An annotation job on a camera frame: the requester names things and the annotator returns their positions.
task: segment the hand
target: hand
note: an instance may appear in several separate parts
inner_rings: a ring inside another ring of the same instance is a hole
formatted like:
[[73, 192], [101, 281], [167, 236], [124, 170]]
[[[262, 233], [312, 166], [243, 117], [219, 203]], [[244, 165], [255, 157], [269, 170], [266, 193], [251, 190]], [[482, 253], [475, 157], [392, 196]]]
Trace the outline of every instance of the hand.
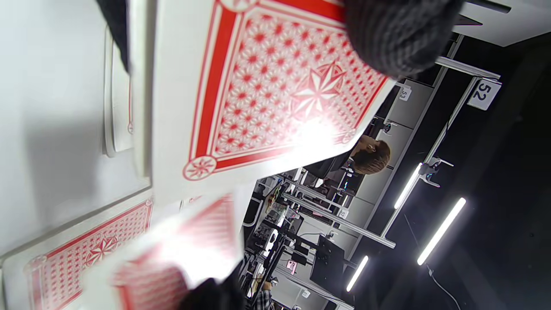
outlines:
[[271, 291], [272, 290], [272, 284], [270, 282], [264, 282], [262, 285], [263, 291]]

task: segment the black monitor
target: black monitor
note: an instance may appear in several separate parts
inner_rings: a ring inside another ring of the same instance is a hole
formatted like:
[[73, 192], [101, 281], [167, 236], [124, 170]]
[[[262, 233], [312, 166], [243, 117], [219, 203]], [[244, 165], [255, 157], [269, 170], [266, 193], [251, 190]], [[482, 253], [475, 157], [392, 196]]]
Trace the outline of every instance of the black monitor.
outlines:
[[344, 250], [321, 235], [317, 244], [310, 280], [340, 298], [344, 290]]

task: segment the white wall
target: white wall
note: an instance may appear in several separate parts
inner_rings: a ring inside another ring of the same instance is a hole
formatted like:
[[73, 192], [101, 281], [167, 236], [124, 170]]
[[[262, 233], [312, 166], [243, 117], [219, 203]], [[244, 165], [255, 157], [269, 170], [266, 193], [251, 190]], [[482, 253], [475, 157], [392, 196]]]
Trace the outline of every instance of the white wall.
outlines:
[[481, 26], [455, 26], [454, 32], [499, 46], [551, 31], [549, 0], [492, 0], [511, 7], [508, 14], [465, 3], [461, 14], [481, 22]]
[[286, 307], [292, 308], [295, 304], [302, 310], [321, 310], [327, 299], [310, 291], [308, 298], [304, 298], [301, 289], [286, 277], [278, 276], [279, 284], [272, 288], [272, 298]]
[[0, 255], [145, 186], [102, 154], [105, 22], [93, 0], [1, 1]]

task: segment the number label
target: number label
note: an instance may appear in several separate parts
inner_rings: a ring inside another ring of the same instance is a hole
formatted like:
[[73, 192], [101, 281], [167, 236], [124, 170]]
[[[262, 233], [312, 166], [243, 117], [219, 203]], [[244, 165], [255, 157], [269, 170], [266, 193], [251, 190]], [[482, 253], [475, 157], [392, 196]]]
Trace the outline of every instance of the number label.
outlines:
[[486, 111], [500, 88], [499, 82], [480, 79], [467, 104]]
[[402, 89], [400, 90], [400, 94], [398, 95], [398, 98], [400, 98], [400, 100], [408, 101], [409, 95], [411, 94], [412, 94], [411, 88], [402, 87]]

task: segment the ceiling light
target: ceiling light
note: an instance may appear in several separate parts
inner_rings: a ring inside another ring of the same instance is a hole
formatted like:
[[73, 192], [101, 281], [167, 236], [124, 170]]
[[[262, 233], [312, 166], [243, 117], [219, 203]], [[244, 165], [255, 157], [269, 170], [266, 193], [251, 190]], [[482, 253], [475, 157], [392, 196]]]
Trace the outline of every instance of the ceiling light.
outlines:
[[434, 247], [438, 244], [438, 241], [440, 241], [440, 238], [442, 238], [448, 227], [451, 225], [451, 222], [453, 222], [453, 220], [455, 219], [459, 211], [461, 211], [466, 202], [467, 201], [464, 198], [459, 198], [459, 200], [451, 210], [450, 214], [448, 214], [442, 225], [440, 225], [440, 228], [438, 228], [433, 238], [430, 240], [429, 244], [426, 246], [426, 248], [417, 259], [417, 264], [421, 266], [425, 262], [426, 258], [430, 255], [430, 252], [433, 251]]
[[398, 209], [406, 201], [409, 193], [411, 192], [411, 189], [413, 188], [413, 186], [415, 186], [415, 181], [417, 181], [417, 179], [419, 178], [419, 169], [421, 169], [421, 165], [423, 165], [423, 163], [419, 163], [417, 165], [417, 168], [415, 168], [415, 171], [412, 173], [412, 176], [409, 177], [408, 183], [406, 183], [404, 189], [402, 190], [402, 193], [394, 204], [394, 209]]
[[360, 265], [358, 266], [358, 268], [356, 269], [356, 272], [354, 273], [354, 275], [352, 276], [352, 279], [350, 279], [350, 283], [348, 284], [348, 286], [346, 287], [346, 291], [347, 292], [350, 292], [350, 290], [352, 289], [352, 287], [354, 286], [354, 283], [356, 283], [356, 280], [358, 279], [358, 277], [360, 276], [361, 274], [361, 271], [364, 270], [364, 267], [365, 267], [365, 264], [368, 263], [368, 257], [364, 257], [363, 260], [361, 260], [361, 263]]

